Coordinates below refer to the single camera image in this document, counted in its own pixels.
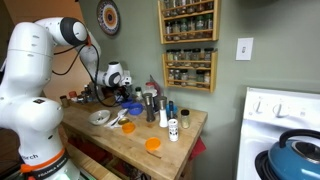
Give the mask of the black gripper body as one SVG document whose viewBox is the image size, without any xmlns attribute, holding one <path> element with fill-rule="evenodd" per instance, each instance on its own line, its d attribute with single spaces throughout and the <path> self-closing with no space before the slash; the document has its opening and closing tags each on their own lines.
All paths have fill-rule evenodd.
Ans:
<svg viewBox="0 0 320 180">
<path fill-rule="evenodd" d="M 114 90 L 114 96 L 117 102 L 123 102 L 129 99 L 130 94 L 125 86 L 121 86 Z"/>
</svg>

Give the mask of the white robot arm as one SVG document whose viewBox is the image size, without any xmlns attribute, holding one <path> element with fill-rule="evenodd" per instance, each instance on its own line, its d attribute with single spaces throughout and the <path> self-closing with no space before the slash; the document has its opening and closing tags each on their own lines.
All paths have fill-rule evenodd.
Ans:
<svg viewBox="0 0 320 180">
<path fill-rule="evenodd" d="M 61 105 L 41 95 L 50 81 L 56 46 L 72 46 L 96 84 L 108 87 L 123 81 L 123 69 L 112 61 L 100 71 L 100 47 L 84 24 L 71 17 L 21 22 L 12 32 L 5 73 L 0 85 L 0 127 L 19 137 L 20 172 L 36 180 L 80 180 L 58 132 Z"/>
</svg>

